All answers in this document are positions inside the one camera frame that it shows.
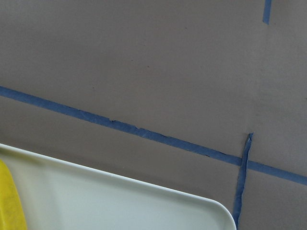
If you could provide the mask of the white bear tray plate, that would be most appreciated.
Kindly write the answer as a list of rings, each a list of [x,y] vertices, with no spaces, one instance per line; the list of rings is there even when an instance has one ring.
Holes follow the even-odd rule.
[[[233,230],[219,202],[1,145],[30,230]]]

